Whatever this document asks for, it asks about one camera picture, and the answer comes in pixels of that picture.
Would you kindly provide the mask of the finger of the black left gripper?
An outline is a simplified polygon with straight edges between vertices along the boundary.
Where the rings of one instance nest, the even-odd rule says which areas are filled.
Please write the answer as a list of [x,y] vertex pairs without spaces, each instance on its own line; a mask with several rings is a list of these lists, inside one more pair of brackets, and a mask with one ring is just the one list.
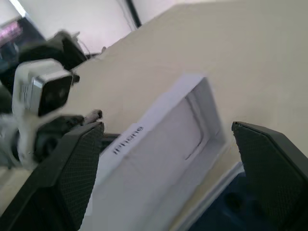
[[83,123],[94,123],[103,117],[100,109],[95,109],[84,117]]

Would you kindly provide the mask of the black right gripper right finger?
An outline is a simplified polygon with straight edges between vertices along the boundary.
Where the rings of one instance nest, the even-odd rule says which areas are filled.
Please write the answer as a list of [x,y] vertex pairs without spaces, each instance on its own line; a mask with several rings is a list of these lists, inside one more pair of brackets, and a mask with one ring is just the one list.
[[251,190],[278,231],[308,229],[308,158],[282,133],[233,122]]

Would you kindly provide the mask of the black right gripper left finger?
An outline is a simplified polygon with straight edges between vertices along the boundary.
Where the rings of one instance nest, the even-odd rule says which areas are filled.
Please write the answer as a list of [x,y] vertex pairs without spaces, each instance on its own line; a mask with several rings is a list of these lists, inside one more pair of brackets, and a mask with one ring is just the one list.
[[95,183],[104,125],[65,134],[0,218],[2,231],[77,231]]

